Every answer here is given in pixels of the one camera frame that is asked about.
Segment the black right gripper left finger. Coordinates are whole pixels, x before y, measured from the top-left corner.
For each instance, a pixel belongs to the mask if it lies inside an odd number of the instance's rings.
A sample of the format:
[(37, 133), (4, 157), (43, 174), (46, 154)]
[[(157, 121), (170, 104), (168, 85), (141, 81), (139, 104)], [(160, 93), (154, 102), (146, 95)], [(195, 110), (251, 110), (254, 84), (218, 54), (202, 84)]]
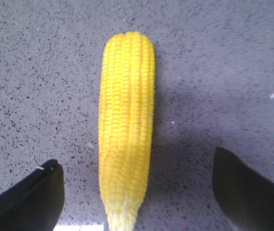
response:
[(0, 231), (52, 231), (63, 205), (63, 168), (51, 159), (0, 194)]

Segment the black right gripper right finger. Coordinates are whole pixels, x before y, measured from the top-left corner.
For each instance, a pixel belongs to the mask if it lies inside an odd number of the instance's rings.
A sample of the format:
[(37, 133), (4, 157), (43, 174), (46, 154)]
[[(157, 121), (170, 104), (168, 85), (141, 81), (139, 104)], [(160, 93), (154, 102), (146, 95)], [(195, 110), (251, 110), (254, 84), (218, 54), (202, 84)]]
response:
[(223, 213), (245, 231), (274, 231), (274, 182), (233, 152), (217, 147), (212, 186)]

